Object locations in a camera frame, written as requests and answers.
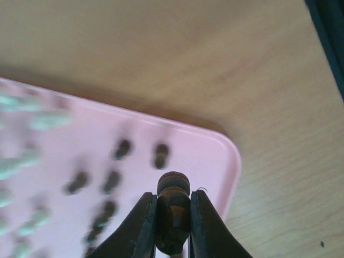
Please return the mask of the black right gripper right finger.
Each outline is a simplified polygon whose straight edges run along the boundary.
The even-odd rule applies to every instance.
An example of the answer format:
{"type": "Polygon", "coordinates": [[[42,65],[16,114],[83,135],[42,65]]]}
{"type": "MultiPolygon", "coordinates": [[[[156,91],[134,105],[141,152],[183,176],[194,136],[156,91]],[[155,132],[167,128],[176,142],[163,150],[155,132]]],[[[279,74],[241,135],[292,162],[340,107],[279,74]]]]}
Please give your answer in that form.
{"type": "Polygon", "coordinates": [[[251,258],[230,233],[203,190],[191,193],[189,257],[251,258]]]}

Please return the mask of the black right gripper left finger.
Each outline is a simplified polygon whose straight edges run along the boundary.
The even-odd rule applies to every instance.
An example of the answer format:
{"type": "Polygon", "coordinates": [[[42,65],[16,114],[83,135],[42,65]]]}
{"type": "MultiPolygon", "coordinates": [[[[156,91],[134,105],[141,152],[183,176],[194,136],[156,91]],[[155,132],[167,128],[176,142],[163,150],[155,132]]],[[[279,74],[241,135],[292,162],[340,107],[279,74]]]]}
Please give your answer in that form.
{"type": "Polygon", "coordinates": [[[157,196],[145,192],[120,226],[93,252],[93,258],[155,257],[157,196]]]}

